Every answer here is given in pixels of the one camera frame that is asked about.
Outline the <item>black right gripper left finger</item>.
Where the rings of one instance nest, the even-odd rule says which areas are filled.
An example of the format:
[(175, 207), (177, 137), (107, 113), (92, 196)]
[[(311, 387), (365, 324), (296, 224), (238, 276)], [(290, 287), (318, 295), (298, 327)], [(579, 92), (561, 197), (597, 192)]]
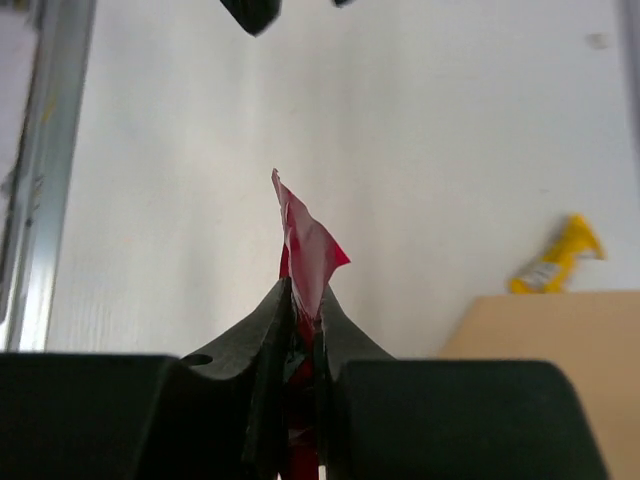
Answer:
[(5, 479), (272, 479), (291, 283), (197, 351), (1, 358)]

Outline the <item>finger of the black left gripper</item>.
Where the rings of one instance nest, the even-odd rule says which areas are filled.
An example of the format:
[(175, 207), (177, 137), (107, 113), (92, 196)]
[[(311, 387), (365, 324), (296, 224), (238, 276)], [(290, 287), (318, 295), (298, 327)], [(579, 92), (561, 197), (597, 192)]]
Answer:
[(354, 0), (332, 0), (333, 4), (338, 8), (343, 8), (344, 6), (352, 3)]
[(229, 14), (249, 35), (258, 36), (280, 15), (281, 0), (221, 0)]

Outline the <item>pink red snack packet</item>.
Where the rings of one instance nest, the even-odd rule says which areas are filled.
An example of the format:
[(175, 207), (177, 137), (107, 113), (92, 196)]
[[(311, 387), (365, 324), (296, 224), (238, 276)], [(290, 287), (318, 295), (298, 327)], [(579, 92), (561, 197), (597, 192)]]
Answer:
[(314, 338), (320, 307), (333, 273), (350, 262), (325, 226), (316, 220), (274, 170), (271, 180), (283, 228), (279, 275), (291, 280), (295, 328), (284, 370), (287, 447), (282, 479), (319, 477), (314, 379)]

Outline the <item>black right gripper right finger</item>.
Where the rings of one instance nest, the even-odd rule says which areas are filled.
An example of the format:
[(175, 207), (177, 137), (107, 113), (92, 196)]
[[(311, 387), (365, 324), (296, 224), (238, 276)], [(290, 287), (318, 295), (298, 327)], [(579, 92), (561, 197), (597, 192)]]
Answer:
[(573, 385), (550, 362), (397, 359), (326, 290), (314, 366), (330, 479), (609, 475)]

